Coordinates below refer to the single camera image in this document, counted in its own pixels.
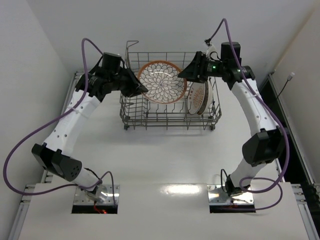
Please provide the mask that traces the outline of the orange sunburst plate dark rim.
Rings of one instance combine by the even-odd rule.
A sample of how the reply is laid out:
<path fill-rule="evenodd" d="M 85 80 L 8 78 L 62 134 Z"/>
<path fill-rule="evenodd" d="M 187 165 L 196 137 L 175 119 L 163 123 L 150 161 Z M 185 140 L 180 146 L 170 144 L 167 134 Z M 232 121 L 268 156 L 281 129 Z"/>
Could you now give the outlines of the orange sunburst plate dark rim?
<path fill-rule="evenodd" d="M 190 115 L 202 115 L 208 103 L 208 82 L 193 82 L 187 95 L 187 110 Z"/>

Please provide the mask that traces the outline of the floral plate brown rim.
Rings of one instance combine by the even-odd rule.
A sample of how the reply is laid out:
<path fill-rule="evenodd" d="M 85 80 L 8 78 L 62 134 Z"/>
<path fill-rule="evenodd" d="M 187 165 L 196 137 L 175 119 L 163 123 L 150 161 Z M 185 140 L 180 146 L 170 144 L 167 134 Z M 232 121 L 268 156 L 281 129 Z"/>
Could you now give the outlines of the floral plate brown rim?
<path fill-rule="evenodd" d="M 156 104 L 173 104 L 184 97 L 187 80 L 178 77 L 181 69 L 164 60 L 155 60 L 145 64 L 138 72 L 137 78 L 147 88 L 142 95 Z"/>
<path fill-rule="evenodd" d="M 200 109 L 198 110 L 197 114 L 198 115 L 203 115 L 206 110 L 209 109 L 210 105 L 213 102 L 213 86 L 210 80 L 207 80 L 204 83 L 204 99 L 203 99 L 203 103 L 200 107 Z"/>

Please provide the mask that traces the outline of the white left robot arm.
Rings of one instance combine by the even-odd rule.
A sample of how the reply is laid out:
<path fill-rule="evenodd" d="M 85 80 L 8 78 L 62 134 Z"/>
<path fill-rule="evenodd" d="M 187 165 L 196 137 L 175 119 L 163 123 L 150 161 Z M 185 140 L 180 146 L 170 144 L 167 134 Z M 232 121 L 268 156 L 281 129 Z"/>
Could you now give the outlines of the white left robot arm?
<path fill-rule="evenodd" d="M 113 91 L 120 91 L 127 98 L 148 92 L 120 55 L 105 52 L 97 64 L 79 78 L 64 116 L 52 133 L 31 150 L 45 170 L 91 193 L 102 181 L 83 167 L 81 161 L 72 158 L 72 153 L 85 122 Z"/>

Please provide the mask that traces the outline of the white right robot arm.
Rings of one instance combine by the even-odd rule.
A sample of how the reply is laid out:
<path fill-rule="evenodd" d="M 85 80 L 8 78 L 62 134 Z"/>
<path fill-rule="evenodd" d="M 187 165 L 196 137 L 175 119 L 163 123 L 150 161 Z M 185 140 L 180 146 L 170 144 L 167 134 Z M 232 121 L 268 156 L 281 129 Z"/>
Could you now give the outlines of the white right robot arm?
<path fill-rule="evenodd" d="M 266 109 L 253 70 L 248 65 L 237 65 L 242 60 L 240 50 L 238 42 L 224 42 L 219 60 L 211 60 L 209 55 L 197 51 L 190 64 L 178 75 L 193 83 L 205 83 L 211 77 L 222 78 L 247 118 L 251 137 L 242 146 L 243 159 L 240 164 L 226 178 L 225 191 L 229 196 L 248 189 L 258 172 L 277 159 L 285 149 L 280 125 Z"/>

